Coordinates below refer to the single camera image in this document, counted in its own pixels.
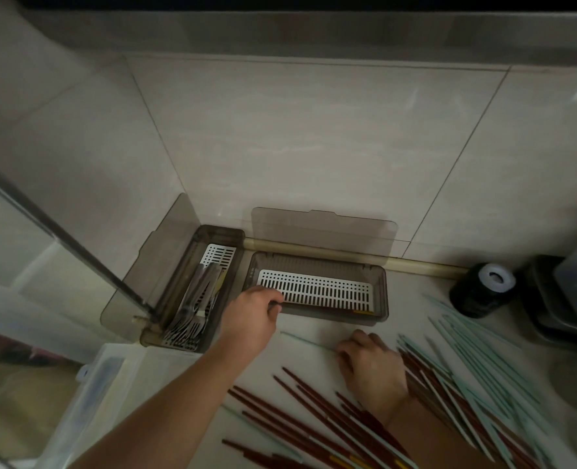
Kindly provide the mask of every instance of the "fork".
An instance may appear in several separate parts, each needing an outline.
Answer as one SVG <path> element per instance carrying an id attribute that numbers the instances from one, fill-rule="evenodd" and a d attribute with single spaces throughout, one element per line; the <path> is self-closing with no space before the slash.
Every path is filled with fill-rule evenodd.
<path id="1" fill-rule="evenodd" d="M 193 319 L 189 322 L 189 330 L 185 335 L 186 340 L 195 339 L 204 329 L 204 325 L 206 324 L 206 307 L 208 306 L 210 300 L 217 294 L 219 288 L 221 288 L 224 277 L 225 273 L 219 267 L 217 272 L 213 274 L 212 279 L 206 288 L 206 293 L 202 298 L 200 306 L 197 308 L 197 312 L 193 316 Z"/>

